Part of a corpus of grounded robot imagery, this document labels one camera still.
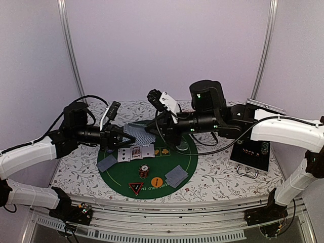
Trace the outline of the three of spades card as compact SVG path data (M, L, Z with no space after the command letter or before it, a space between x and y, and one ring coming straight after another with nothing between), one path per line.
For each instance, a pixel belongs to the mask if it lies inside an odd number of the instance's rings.
M117 162L130 162L130 148L120 148L117 152Z

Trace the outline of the blue dealt card player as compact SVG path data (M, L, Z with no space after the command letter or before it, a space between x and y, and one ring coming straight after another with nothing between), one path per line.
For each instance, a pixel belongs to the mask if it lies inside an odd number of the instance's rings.
M97 168L101 173L103 173L116 163L117 159L113 155L109 155L97 163Z

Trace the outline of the clear green dealer button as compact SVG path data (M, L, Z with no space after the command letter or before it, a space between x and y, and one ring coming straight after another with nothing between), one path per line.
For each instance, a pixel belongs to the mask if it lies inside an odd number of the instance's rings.
M189 148L189 145L187 142L182 142L182 143L180 143L180 145L177 145L176 148L179 151L186 151Z

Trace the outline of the red chip stack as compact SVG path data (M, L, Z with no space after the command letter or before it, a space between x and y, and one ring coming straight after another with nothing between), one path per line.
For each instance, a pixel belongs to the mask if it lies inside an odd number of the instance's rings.
M141 165L139 168L139 177L141 179L145 179L148 177L149 174L149 166L148 165Z

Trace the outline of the red black triangle token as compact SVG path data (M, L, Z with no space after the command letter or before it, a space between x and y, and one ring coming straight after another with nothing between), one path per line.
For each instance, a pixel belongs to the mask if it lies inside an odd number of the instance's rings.
M129 183L130 189L134 192L135 195L138 195L141 191L143 183Z

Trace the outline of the orange round blind button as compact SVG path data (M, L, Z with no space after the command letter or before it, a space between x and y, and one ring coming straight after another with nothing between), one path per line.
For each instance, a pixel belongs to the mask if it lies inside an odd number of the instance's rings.
M154 177L151 179L151 185L154 188L159 188L163 185L164 181L162 178L160 177Z

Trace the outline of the blue patterned dealt card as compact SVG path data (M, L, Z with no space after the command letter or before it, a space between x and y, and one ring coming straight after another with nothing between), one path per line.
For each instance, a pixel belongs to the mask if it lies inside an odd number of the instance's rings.
M177 175L167 178L166 182L172 188L177 188L187 177L188 177L187 173L177 174Z

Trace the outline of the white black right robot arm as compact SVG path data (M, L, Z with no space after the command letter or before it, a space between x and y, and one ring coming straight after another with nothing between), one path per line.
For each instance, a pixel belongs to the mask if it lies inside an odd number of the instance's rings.
M167 92L153 89L147 100L156 109L155 123L146 130L158 134L171 147L183 134L215 132L238 141L276 142L306 150L299 167L274 191L262 217L272 221L300 192L323 178L323 120L287 116L282 110L248 100L244 105L227 106L218 81L200 80L190 85L191 112L181 111Z

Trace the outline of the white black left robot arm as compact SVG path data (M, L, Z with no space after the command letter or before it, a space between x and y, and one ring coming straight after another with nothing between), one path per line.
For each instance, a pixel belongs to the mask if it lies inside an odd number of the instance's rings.
M17 185L9 177L30 166L63 158L83 144L98 145L100 150L117 149L134 143L135 137L111 124L120 103L114 101L103 115L107 122L89 123L94 115L89 111L86 96L77 98L66 106L56 120L62 120L58 129L53 126L38 139L1 151L1 207L25 205L55 210L63 219L75 216L71 198L60 188L42 188L26 184Z

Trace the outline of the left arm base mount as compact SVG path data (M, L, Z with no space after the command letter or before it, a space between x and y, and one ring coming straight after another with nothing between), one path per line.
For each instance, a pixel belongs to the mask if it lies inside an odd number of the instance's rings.
M75 206L71 202L59 202L55 209L49 209L49 216L63 222L89 226L93 216L92 205L82 202Z

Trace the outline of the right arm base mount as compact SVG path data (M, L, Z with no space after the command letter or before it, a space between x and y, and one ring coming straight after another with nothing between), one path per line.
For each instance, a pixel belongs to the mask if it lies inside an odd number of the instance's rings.
M244 220L248 226L260 225L261 233L267 238L277 237L287 222L287 207L259 207L244 211Z

